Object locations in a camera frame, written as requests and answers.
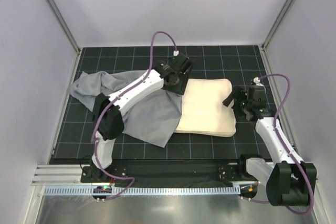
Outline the cream white pillow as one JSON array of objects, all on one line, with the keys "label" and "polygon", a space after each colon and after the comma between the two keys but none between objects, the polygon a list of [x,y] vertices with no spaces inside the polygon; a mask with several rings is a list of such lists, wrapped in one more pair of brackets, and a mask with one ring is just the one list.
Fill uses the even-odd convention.
[{"label": "cream white pillow", "polygon": [[182,96],[182,115],[176,133],[231,137],[236,133],[233,110],[223,105],[232,92],[228,79],[189,79]]}]

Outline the grey fabric pillowcase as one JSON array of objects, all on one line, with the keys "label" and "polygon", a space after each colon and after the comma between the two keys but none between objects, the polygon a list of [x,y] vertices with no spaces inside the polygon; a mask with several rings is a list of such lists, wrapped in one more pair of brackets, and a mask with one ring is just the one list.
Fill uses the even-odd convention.
[{"label": "grey fabric pillowcase", "polygon": [[[109,95],[129,85],[143,70],[96,73],[82,72],[68,88],[69,95],[93,111],[95,98],[100,93]],[[124,134],[144,142],[165,147],[182,116],[182,96],[159,89],[137,104],[123,116]]]}]

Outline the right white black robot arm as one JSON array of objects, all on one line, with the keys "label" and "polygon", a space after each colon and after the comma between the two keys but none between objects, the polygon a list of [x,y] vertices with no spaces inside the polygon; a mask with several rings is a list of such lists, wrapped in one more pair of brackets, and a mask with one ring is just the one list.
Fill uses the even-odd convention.
[{"label": "right white black robot arm", "polygon": [[289,143],[275,112],[267,108],[265,87],[234,87],[223,105],[254,126],[273,161],[269,165],[260,156],[243,154],[236,167],[237,176],[242,180],[259,180],[273,206],[312,206],[317,169],[305,162]]}]

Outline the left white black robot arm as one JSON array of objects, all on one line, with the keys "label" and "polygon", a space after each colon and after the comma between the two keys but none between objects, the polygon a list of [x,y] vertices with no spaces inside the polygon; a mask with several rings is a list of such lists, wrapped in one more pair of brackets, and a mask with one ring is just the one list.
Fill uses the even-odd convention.
[{"label": "left white black robot arm", "polygon": [[186,55],[174,51],[167,61],[153,62],[150,68],[126,87],[109,95],[99,94],[93,106],[95,124],[91,140],[94,144],[93,177],[106,182],[111,176],[112,151],[116,138],[124,131],[123,116],[149,94],[163,89],[183,95],[193,63]]}]

